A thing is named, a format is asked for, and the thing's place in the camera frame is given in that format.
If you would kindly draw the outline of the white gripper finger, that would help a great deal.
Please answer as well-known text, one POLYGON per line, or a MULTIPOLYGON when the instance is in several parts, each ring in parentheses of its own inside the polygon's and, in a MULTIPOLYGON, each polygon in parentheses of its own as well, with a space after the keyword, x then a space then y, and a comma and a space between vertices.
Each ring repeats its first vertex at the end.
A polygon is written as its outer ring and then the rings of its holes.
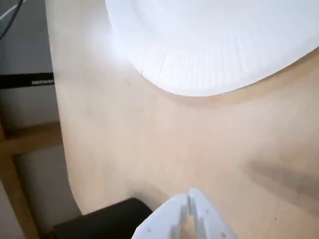
POLYGON ((177 194, 164 202, 135 230, 134 239, 178 239, 181 226, 186 223, 189 199, 177 194))
POLYGON ((188 191, 188 211, 194 219, 197 239, 236 239, 237 235, 223 219, 218 210, 196 188, 188 191))

